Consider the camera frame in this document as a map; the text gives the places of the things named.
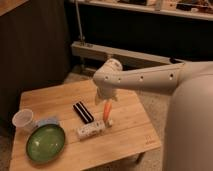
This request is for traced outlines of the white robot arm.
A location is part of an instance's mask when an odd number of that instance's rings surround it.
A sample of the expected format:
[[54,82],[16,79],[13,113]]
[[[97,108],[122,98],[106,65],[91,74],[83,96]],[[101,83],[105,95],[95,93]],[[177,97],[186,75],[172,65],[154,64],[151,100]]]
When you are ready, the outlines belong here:
[[117,88],[169,94],[163,171],[213,171],[213,61],[125,71],[111,58],[93,81],[104,98]]

